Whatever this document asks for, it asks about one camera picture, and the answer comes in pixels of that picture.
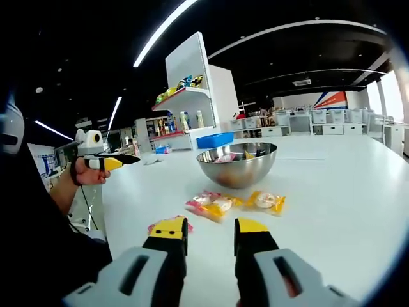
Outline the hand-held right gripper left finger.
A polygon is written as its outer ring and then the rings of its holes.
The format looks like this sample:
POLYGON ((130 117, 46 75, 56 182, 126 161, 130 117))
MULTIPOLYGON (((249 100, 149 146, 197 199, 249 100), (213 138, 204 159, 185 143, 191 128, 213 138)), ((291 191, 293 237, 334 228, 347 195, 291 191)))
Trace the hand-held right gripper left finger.
POLYGON ((155 224, 139 247, 105 266, 96 282, 63 298, 64 306, 178 306, 187 275, 189 224, 180 216, 155 224))

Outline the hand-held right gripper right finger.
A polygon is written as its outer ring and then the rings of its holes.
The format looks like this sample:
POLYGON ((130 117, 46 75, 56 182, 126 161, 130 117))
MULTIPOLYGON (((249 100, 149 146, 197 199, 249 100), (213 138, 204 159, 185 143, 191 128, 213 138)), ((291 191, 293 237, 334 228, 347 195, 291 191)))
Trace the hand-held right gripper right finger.
POLYGON ((358 306, 290 249, 280 249, 268 228, 235 219, 235 276, 240 306, 358 306))

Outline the person's left hand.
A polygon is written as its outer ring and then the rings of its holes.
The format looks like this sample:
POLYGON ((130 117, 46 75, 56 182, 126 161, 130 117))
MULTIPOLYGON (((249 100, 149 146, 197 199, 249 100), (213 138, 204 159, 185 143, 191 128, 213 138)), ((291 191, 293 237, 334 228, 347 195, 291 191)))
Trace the person's left hand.
POLYGON ((85 160, 79 157, 75 162, 76 181, 80 185, 102 185, 110 177, 110 171, 100 171, 88 168, 85 160))

